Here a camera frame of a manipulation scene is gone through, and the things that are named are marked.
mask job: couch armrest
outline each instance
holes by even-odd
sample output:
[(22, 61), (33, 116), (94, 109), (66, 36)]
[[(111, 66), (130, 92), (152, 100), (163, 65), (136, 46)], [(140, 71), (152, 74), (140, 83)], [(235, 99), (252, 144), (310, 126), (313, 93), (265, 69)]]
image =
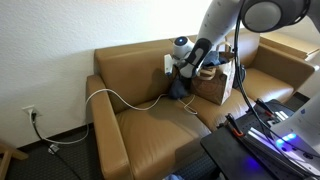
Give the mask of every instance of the couch armrest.
[[(87, 94), (105, 85), (100, 76), (92, 75), (87, 78)], [(91, 108), (101, 170), (104, 178), (133, 179), (129, 159), (114, 115), (108, 93), (94, 95), (89, 104)]]
[(290, 84), (294, 91), (319, 69), (317, 65), (264, 44), (259, 45), (258, 53), (250, 67)]

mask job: couch backrest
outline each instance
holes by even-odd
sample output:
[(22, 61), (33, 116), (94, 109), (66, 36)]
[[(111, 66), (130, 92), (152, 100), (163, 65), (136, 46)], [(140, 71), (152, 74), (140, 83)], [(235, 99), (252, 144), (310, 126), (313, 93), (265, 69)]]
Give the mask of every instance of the couch backrest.
[[(163, 56), (172, 52), (169, 40), (125, 45), (95, 51), (106, 88), (136, 106), (167, 93), (171, 80), (164, 74)], [(109, 93), (115, 113), (129, 107)]]
[[(231, 43), (233, 47), (234, 43), (234, 30), (227, 34), (225, 40)], [(260, 42), (260, 34), (253, 33), (245, 28), (240, 29), (238, 39), (238, 53), (241, 64), (246, 68), (250, 66), (255, 58)]]

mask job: black cable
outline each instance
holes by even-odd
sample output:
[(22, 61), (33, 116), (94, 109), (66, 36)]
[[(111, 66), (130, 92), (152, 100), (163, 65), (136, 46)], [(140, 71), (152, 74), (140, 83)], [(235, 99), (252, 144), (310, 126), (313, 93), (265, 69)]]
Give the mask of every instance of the black cable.
[[(248, 105), (249, 107), (249, 110), (253, 113), (253, 115), (256, 117), (256, 119), (259, 121), (260, 125), (261, 125), (261, 128), (262, 128), (262, 131), (263, 131), (263, 134), (266, 136), (267, 140), (269, 141), (269, 143), (274, 146), (278, 151), (279, 153), (284, 157), (286, 158), (289, 162), (290, 159), (284, 155), (279, 149), (278, 147), (276, 147), (271, 141), (270, 139), (267, 137), (267, 134), (265, 132), (265, 129), (264, 128), (267, 128), (273, 135), (275, 135), (276, 137), (278, 137), (279, 139), (282, 139), (278, 134), (276, 134), (274, 131), (272, 131), (259, 117), (258, 113), (256, 112), (256, 110), (252, 107), (249, 99), (248, 99), (248, 96), (243, 88), (243, 84), (242, 84), (242, 81), (241, 81), (241, 77), (240, 77), (240, 69), (241, 69), (241, 66), (240, 66), (240, 60), (239, 60), (239, 57), (238, 57), (238, 36), (239, 36), (239, 31), (240, 31), (240, 22), (241, 22), (241, 18), (240, 18), (240, 15), (238, 16), (238, 19), (237, 19), (237, 23), (236, 23), (236, 28), (235, 28), (235, 36), (234, 36), (234, 58), (235, 58), (235, 61), (236, 61), (236, 68), (238, 68), (238, 72), (236, 71), (236, 80), (238, 81), (238, 84), (239, 84), (239, 88), (240, 88), (240, 91), (241, 91), (241, 94), (246, 102), (246, 104)], [(284, 141), (285, 143), (291, 145), (292, 147), (302, 151), (302, 152), (305, 152), (305, 153), (308, 153), (306, 152), (305, 150), (299, 148), (299, 147), (296, 147), (294, 146), (293, 144), (287, 142), (287, 141)], [(314, 155), (314, 154), (311, 154), (311, 153), (308, 153), (314, 157), (318, 157), (320, 158), (320, 156), (318, 155)], [(299, 166), (305, 174), (307, 174), (308, 176), (311, 176), (311, 177), (320, 177), (318, 175), (315, 175), (313, 173), (309, 173), (308, 171), (305, 170), (304, 167), (301, 167)]]
[(270, 101), (270, 102), (268, 102), (268, 103), (270, 103), (270, 104), (276, 104), (276, 105), (282, 106), (282, 107), (284, 107), (284, 108), (286, 108), (286, 109), (289, 109), (289, 110), (292, 111), (292, 112), (295, 112), (295, 110), (293, 110), (292, 108), (290, 108), (290, 107), (288, 107), (288, 106), (286, 106), (286, 105), (284, 105), (284, 104), (281, 104), (281, 103), (278, 103), (278, 102), (272, 102), (272, 101)]
[(34, 129), (34, 131), (36, 132), (38, 138), (40, 139), (40, 141), (45, 145), (47, 146), (51, 152), (55, 155), (55, 157), (57, 157), (66, 167), (68, 167), (68, 169), (79, 179), (81, 180), (81, 177), (78, 175), (78, 173), (58, 154), (56, 153), (45, 141), (44, 139), (40, 136), (39, 132), (38, 132), (38, 129), (36, 127), (36, 117), (37, 117), (37, 114), (36, 113), (32, 113), (31, 114), (31, 118), (32, 118), (32, 127)]

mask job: couch cushion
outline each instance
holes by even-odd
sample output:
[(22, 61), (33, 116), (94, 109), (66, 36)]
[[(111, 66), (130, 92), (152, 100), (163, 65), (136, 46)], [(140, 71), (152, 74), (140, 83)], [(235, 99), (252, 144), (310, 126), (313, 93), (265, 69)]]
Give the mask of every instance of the couch cushion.
[[(184, 98), (185, 103), (190, 102), (190, 97)], [(234, 118), (239, 118), (246, 113), (248, 106), (241, 93), (235, 89), (232, 89), (231, 96), (221, 105), (214, 104), (201, 97), (195, 96), (194, 100), (190, 104), (190, 107), (197, 111), (198, 118), (211, 130), (216, 130), (219, 123), (223, 123), (228, 113), (231, 113)]]
[(148, 111), (128, 109), (116, 118), (135, 179), (160, 179), (172, 173), (178, 162), (203, 152), (200, 139), (210, 133), (182, 103), (167, 97)]
[(280, 102), (285, 102), (293, 93), (291, 85), (254, 68), (247, 69), (243, 86), (247, 95), (253, 100), (257, 98), (263, 101), (277, 99)]

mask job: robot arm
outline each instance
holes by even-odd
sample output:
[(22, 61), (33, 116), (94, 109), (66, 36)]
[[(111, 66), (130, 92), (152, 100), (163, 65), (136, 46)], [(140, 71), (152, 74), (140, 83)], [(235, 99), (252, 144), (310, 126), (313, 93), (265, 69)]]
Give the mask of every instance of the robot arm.
[(174, 57), (185, 60), (178, 65), (180, 74), (185, 78), (194, 77), (212, 46), (232, 29), (239, 15), (243, 25), (257, 33), (295, 24), (307, 15), (320, 32), (319, 8), (319, 0), (213, 0), (204, 16), (196, 43), (193, 45), (188, 39), (182, 44), (177, 43), (179, 41), (174, 43)]
[(179, 67), (183, 77), (196, 75), (203, 59), (236, 24), (244, 0), (213, 0), (204, 16), (197, 41)]

